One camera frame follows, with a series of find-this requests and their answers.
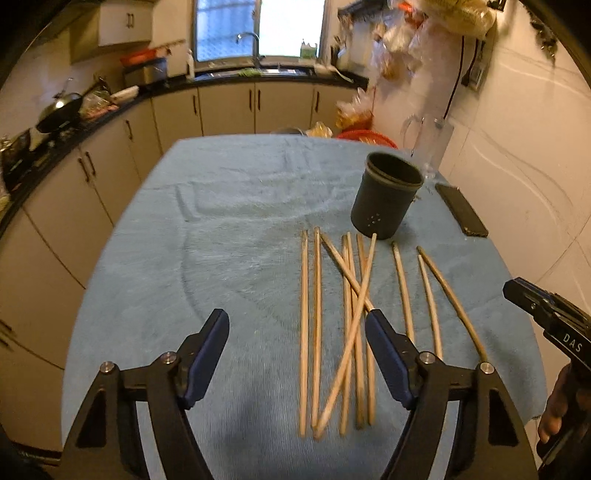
hand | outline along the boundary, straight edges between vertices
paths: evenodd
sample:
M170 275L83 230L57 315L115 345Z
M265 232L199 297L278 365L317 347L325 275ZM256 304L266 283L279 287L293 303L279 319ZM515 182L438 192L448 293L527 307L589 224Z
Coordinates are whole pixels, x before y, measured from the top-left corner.
M564 392L564 385L570 373L570 364L566 365L558 374L558 380L552 394L546 403L546 410L542 414L538 435L542 443L547 443L552 435L556 435L562 426L562 418L569 409L569 401ZM591 410L591 389L580 388L577 392L577 402L581 410Z

window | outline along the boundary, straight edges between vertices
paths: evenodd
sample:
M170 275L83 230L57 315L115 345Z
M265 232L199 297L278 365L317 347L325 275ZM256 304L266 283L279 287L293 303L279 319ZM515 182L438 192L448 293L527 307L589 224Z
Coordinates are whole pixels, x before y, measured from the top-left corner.
M236 44L241 32L257 33L259 53L299 57L302 40L320 45L326 0L197 0L195 58L210 61L252 54L252 37Z

faucet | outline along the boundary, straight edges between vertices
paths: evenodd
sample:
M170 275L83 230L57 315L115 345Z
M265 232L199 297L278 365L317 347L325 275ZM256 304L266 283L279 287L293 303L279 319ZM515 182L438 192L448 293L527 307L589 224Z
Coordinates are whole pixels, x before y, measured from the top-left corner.
M252 45L252 62L253 62L256 69L260 69L261 68L261 60L264 59L265 56L259 55L259 41L260 41L259 36L253 32L242 32L242 33L239 33L238 35L236 35L236 43L239 43L241 41L241 39L243 39L247 35L250 35L252 38L254 38L254 42Z

glass pitcher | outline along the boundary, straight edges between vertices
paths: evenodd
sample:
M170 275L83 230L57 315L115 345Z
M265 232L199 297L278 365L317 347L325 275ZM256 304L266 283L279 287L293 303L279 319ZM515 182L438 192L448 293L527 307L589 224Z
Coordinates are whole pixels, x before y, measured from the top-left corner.
M443 117L411 115L402 123L402 147L406 148L405 137L412 122L420 124L417 139L411 149L411 161L426 179L432 179L439 170L439 165L449 141L452 138L453 125Z

blue gripper pad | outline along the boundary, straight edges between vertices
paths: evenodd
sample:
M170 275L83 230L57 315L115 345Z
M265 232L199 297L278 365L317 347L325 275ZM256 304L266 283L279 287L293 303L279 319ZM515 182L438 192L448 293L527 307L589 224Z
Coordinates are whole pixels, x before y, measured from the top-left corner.
M201 331L196 334L197 342L194 351L186 352L183 349L190 337L179 348L181 362L188 366L187 387L181 399L186 410L192 408L195 402L205 396L229 334L228 314L222 309L215 309Z
M418 373L418 350L406 335L396 333L381 310L369 312L365 336L394 400L410 410L423 381Z

